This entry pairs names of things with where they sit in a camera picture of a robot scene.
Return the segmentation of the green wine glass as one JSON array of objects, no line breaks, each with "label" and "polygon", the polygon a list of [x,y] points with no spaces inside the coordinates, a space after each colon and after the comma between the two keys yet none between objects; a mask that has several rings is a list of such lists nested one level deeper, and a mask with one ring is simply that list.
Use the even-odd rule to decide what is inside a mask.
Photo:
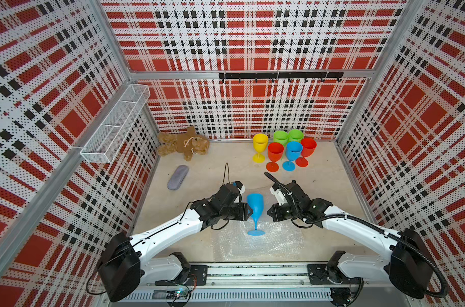
[{"label": "green wine glass", "polygon": [[278,130],[273,134],[273,143],[279,143],[283,147],[287,145],[289,141],[289,134],[286,131]]},{"label": "green wine glass", "polygon": [[301,143],[302,139],[304,139],[304,133],[298,129],[290,130],[287,134],[288,134],[289,143],[290,142]]}]

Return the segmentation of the bubble wrap sheet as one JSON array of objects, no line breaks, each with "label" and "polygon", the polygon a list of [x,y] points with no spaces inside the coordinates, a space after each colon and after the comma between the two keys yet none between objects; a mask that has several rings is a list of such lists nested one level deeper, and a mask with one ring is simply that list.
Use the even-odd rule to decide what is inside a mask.
[{"label": "bubble wrap sheet", "polygon": [[289,221],[272,221],[266,213],[266,202],[273,198],[264,195],[263,197],[264,210],[258,222],[258,229],[265,234],[259,237],[248,234],[250,230],[255,229],[251,217],[247,221],[231,221],[213,239],[214,257],[217,261],[250,261],[256,258],[262,261],[269,261],[271,258],[285,260],[295,256],[304,246],[305,241],[300,229]]}]

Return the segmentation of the red glass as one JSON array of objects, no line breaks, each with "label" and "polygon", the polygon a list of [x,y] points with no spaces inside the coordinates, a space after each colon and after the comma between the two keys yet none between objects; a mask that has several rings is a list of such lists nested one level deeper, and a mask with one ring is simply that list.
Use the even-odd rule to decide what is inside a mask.
[{"label": "red glass", "polygon": [[301,156],[296,160],[296,165],[305,168],[309,165],[307,158],[314,153],[318,144],[312,138],[304,138],[301,140],[300,144],[302,145],[303,150],[301,151]]}]

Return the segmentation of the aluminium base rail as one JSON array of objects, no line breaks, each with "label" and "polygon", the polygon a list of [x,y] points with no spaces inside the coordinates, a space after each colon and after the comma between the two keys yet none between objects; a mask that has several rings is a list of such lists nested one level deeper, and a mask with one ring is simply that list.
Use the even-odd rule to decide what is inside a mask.
[{"label": "aluminium base rail", "polygon": [[[320,276],[323,262],[193,263],[193,277],[182,285],[143,285],[112,303],[98,306],[419,306],[391,284],[358,279],[333,284]],[[183,303],[166,300],[168,289],[191,289]]]}]

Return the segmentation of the brown teddy bear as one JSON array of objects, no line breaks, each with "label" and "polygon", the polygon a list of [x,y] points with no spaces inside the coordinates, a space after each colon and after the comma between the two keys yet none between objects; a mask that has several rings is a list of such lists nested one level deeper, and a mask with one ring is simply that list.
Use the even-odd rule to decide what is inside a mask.
[{"label": "brown teddy bear", "polygon": [[158,148],[160,156],[179,153],[183,154],[185,161],[191,161],[194,155],[206,155],[210,146],[210,140],[197,134],[194,126],[188,127],[186,132],[181,134],[160,132],[158,141],[161,143]]}]

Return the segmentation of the yellow glass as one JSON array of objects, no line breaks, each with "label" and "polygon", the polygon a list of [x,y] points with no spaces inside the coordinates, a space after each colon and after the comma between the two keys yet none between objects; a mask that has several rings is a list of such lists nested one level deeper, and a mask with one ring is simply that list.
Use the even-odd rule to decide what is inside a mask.
[{"label": "yellow glass", "polygon": [[254,162],[256,163],[263,163],[265,160],[265,157],[263,155],[263,152],[266,150],[268,147],[268,136],[265,134],[256,134],[253,138],[254,142],[254,150],[256,152],[255,156],[253,157]]}]

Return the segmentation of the black hook rail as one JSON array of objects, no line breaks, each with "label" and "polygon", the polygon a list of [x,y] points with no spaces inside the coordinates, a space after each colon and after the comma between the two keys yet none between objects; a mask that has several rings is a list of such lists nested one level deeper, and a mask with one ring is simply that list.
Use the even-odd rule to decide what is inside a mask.
[{"label": "black hook rail", "polygon": [[344,76],[344,72],[242,72],[242,73],[219,73],[218,77],[220,80],[259,80],[259,79],[319,79],[324,81],[325,79],[335,79],[340,81]]}]

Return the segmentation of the purple glass in bubble wrap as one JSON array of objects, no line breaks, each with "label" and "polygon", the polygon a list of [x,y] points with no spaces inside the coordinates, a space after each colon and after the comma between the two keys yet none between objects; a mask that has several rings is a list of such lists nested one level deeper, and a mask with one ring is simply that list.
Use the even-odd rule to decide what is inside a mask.
[{"label": "purple glass in bubble wrap", "polygon": [[167,183],[167,188],[171,191],[176,191],[178,190],[184,179],[186,178],[187,174],[189,172],[189,167],[186,165],[180,165],[176,168],[176,170],[173,172],[171,178],[169,179]]}]

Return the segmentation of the pink glass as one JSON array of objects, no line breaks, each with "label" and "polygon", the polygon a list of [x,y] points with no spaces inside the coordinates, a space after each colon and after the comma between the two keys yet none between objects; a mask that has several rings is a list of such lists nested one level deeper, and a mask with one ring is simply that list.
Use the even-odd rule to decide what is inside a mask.
[{"label": "pink glass", "polygon": [[269,163],[266,165],[266,169],[271,172],[277,172],[279,170],[278,162],[282,158],[284,153],[284,146],[280,143],[274,142],[268,145],[268,158]]}]

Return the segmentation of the light blue glass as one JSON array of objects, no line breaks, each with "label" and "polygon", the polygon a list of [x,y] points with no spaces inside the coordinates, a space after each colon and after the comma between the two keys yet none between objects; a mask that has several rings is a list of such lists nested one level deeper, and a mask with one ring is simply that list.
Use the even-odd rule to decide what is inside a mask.
[{"label": "light blue glass", "polygon": [[286,145],[286,158],[287,161],[282,164],[282,167],[286,171],[294,171],[296,168],[295,161],[301,156],[303,150],[301,143],[297,141],[291,141]]}]

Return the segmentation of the green circuit board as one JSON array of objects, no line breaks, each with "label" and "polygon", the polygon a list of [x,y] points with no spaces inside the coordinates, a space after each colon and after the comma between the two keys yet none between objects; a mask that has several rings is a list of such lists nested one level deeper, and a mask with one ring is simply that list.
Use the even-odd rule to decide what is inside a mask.
[{"label": "green circuit board", "polygon": [[183,303],[189,298],[191,298],[191,289],[188,288],[178,288],[178,289],[168,289],[166,293],[166,300],[171,302]]}]

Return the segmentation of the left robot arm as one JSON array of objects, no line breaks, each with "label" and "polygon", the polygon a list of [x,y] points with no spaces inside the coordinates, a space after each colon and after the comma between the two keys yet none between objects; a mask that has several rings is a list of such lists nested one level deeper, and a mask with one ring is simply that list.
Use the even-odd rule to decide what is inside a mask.
[{"label": "left robot arm", "polygon": [[182,214],[152,230],[113,236],[96,265],[108,299],[118,302],[140,285],[185,284],[191,266],[183,254],[175,252],[165,258],[157,255],[182,239],[213,229],[221,220],[248,220],[253,210],[243,201],[244,192],[245,187],[239,181],[223,184],[211,197],[190,202]]}]

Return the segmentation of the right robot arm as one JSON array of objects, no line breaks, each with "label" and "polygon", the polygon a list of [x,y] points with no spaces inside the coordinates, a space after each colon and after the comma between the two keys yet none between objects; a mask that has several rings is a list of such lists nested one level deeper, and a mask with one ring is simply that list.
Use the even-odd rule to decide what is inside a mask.
[{"label": "right robot arm", "polygon": [[390,282],[397,290],[415,299],[445,298],[449,284],[420,235],[384,228],[363,220],[323,198],[310,198],[292,181],[283,184],[272,174],[270,189],[276,203],[267,214],[274,222],[289,220],[298,228],[313,226],[344,235],[372,250],[373,256],[336,251],[320,276],[333,284],[358,279]]}]

